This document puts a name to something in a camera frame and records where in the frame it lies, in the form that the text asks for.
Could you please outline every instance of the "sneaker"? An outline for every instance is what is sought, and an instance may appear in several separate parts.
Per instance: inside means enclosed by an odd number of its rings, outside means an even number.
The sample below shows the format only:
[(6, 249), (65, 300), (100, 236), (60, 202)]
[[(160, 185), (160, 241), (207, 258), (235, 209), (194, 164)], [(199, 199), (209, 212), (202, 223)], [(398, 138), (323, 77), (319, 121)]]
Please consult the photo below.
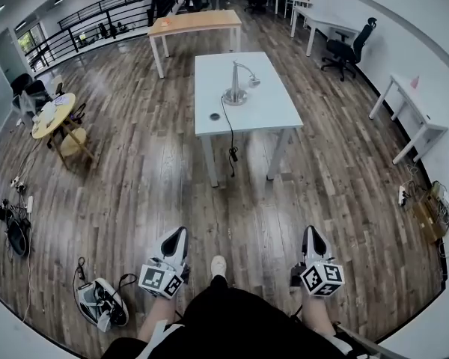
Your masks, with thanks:
[(221, 275), (226, 278), (226, 261), (221, 255), (216, 255), (211, 261), (211, 276)]

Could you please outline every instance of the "wooden floor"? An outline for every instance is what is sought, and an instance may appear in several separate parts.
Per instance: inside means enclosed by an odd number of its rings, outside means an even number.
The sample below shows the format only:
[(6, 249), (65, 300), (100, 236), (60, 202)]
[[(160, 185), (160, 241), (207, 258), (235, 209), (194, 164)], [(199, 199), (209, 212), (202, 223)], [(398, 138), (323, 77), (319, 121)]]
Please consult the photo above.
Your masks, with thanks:
[[(207, 286), (210, 261), (222, 254), (230, 283), (294, 312), (300, 292), (288, 286), (290, 268), (308, 224), (326, 233), (344, 267), (346, 285), (329, 299), (332, 318), (372, 340), (440, 289), (436, 249), (424, 241), (412, 211), (397, 206), (410, 159), (398, 166), (391, 160), (404, 137), (386, 111), (367, 118), (376, 95), (360, 76), (340, 82), (335, 70), (320, 70), (321, 36), (307, 58), (308, 31), (299, 27), (291, 40), (288, 19), (235, 9), (243, 21), (243, 51), (266, 52), (304, 123), (293, 132), (274, 182), (266, 181), (274, 132), (239, 136), (235, 178), (227, 161), (230, 139), (217, 137), (220, 187), (207, 179), (194, 132), (195, 56), (227, 52), (227, 31), (169, 37), (163, 80), (146, 37), (94, 50), (50, 72), (60, 73), (64, 90), (87, 103), (84, 127), (99, 161), (70, 157), (67, 171), (42, 141), (25, 163), (27, 195), (35, 198), (27, 322), (81, 355), (99, 358), (114, 338), (134, 337), (152, 298), (127, 287), (128, 326), (99, 333), (74, 304), (78, 257), (86, 258), (89, 280), (104, 277), (116, 286), (123, 273), (139, 274), (157, 236), (180, 225), (191, 232), (192, 267), (181, 310)], [(0, 138), (0, 200), (13, 203), (18, 195), (9, 182), (36, 145), (15, 122), (9, 119)], [(9, 262), (3, 232), (0, 222), (0, 298), (23, 316), (27, 262)]]

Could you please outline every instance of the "round wooden table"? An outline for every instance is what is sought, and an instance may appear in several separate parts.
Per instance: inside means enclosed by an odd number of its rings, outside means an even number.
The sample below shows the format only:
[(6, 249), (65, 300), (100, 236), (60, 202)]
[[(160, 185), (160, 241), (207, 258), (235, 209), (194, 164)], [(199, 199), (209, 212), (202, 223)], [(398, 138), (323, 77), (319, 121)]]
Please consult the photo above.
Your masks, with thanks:
[[(70, 118), (70, 113), (73, 110), (73, 106), (75, 105), (76, 97), (73, 93), (66, 93), (63, 96), (59, 96), (56, 99), (53, 100), (53, 102), (60, 103), (60, 102), (66, 102), (60, 105), (56, 106), (55, 110), (55, 116), (51, 123), (48, 125), (43, 119), (40, 119), (40, 114), (38, 116), (38, 122), (34, 124), (33, 129), (31, 131), (31, 136), (37, 140), (46, 137), (47, 135), (50, 135), (53, 133), (54, 130), (56, 130), (59, 126), (61, 126), (65, 132), (68, 133), (68, 136), (64, 139), (64, 146), (66, 146), (67, 152), (65, 153), (67, 156), (70, 154), (70, 142), (74, 142), (76, 144), (76, 147), (83, 150), (85, 153), (87, 153), (91, 159), (96, 161), (95, 156), (88, 150), (85, 145), (85, 139), (86, 139), (86, 132), (84, 129), (80, 128), (76, 123), (72, 121)], [(75, 128), (75, 130), (70, 130), (67, 125), (65, 125), (65, 120), (69, 121), (70, 124)], [(52, 141), (53, 147), (55, 148), (58, 156), (60, 157), (60, 160), (65, 165), (65, 168), (68, 169), (67, 163), (65, 162), (65, 158), (63, 154), (61, 153), (61, 148), (58, 147), (58, 145), (55, 143), (55, 139), (52, 136), (50, 136), (50, 140)]]

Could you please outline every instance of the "white sneaker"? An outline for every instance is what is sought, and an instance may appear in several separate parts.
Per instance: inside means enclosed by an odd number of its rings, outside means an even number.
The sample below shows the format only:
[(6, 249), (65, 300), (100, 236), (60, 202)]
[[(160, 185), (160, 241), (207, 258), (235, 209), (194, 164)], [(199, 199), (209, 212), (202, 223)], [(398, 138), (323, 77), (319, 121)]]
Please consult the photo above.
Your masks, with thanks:
[(221, 255), (216, 255), (211, 261), (211, 276), (221, 275), (226, 278), (226, 260)]

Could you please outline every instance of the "desk lamp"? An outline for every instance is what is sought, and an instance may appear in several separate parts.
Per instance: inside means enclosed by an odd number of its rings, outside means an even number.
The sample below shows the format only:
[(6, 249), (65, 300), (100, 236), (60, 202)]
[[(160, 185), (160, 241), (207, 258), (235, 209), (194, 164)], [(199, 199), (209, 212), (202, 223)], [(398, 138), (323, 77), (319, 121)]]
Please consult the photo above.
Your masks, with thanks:
[(251, 74), (250, 79), (249, 79), (249, 87), (250, 88), (255, 88), (261, 83), (261, 80), (259, 80), (256, 77), (256, 75), (246, 65), (239, 64), (239, 63), (233, 61), (233, 81), (231, 82), (231, 88), (228, 88), (223, 93), (223, 102), (228, 105), (233, 105), (233, 106), (238, 106), (238, 105), (244, 104), (246, 102), (246, 98), (248, 96), (248, 94), (246, 93), (246, 90), (241, 89), (239, 87), (238, 67), (244, 68), (250, 72), (250, 74)]

